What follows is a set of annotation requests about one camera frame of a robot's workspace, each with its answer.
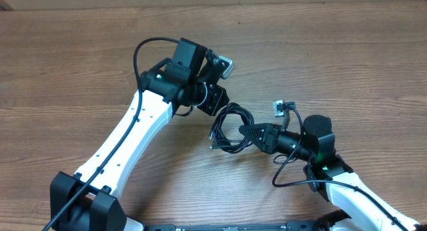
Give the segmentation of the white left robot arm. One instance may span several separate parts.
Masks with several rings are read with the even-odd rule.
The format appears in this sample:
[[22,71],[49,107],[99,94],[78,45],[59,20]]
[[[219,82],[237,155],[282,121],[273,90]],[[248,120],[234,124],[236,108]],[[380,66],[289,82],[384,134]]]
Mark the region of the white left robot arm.
[[45,230],[145,230],[119,200],[149,143],[179,107],[215,116],[230,100],[218,80],[230,76],[233,61],[185,38],[174,43],[173,57],[143,73],[134,71],[137,91],[102,146],[74,174],[54,177]]

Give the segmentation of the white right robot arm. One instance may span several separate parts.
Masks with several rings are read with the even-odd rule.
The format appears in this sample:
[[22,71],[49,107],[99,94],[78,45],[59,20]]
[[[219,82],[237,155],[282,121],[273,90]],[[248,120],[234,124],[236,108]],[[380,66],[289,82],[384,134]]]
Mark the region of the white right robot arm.
[[240,126],[240,133],[267,154],[306,162],[305,183],[339,209],[316,220],[314,230],[425,230],[371,191],[336,153],[330,118],[311,115],[300,134],[276,124]]

